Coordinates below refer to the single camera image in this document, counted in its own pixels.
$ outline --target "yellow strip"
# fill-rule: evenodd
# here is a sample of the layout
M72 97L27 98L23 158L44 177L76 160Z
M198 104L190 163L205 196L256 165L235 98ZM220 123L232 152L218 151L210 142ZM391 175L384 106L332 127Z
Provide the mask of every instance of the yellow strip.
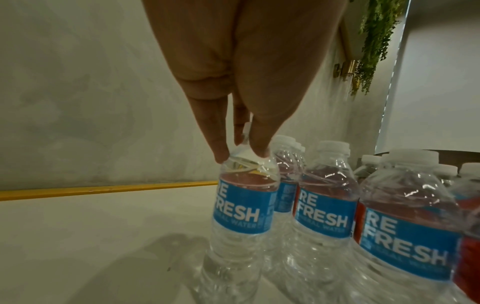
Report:
M44 198L70 195L101 194L113 192L157 190L170 188L184 188L196 186L213 186L217 181L171 183L171 184L150 184L150 185L126 185L126 186L102 186L102 187L79 187L79 188L59 188L59 189L32 189L32 190L14 190L0 191L0 201Z

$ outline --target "green plant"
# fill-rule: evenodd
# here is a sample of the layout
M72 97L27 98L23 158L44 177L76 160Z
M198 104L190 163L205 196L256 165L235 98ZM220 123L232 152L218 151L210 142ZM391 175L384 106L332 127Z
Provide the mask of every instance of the green plant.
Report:
M387 57L387 48L406 0L369 0L368 10L360 27L366 33L363 57L356 68L356 78L361 91L367 94L372 84L377 64Z

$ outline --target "blue label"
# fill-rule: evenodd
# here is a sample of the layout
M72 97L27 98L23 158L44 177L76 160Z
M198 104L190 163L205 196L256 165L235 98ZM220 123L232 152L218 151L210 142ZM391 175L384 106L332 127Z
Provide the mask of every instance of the blue label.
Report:
M294 205L295 193L297 191L296 184L280 183L276 194L275 211L291 212Z
M356 201L346 201L300 189L295 219L303 226L335 238L352 231Z
M372 255L415 275L449 280L461 235L366 209L360 246Z
M267 232L272 225L277 192L240 188L218 182L213 218L223 227L247 234Z

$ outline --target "white table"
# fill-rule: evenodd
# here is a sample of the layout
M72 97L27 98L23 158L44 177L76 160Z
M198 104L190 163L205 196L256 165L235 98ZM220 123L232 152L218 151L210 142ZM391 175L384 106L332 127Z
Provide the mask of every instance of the white table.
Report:
M0 202L0 304L195 303L215 189Z

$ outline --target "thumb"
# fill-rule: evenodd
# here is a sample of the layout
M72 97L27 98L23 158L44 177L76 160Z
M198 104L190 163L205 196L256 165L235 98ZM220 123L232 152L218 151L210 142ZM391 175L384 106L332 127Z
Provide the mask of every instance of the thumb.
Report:
M279 130L282 122L283 121L266 123L253 116L248 140L250 142L251 149L256 155L260 157L268 157L270 155L270 140Z

